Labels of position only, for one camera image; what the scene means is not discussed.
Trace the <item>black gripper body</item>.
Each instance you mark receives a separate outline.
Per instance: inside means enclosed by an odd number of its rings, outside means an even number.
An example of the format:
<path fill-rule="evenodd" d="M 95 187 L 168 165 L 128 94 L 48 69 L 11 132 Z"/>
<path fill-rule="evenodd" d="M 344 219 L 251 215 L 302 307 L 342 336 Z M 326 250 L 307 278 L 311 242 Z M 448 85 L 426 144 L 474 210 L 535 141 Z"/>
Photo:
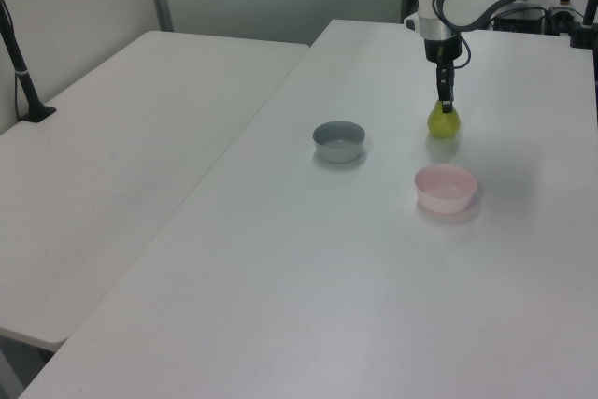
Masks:
<path fill-rule="evenodd" d="M 463 52 L 462 37 L 452 36 L 444 40 L 424 40 L 426 60 L 434 64 L 453 64 Z"/>

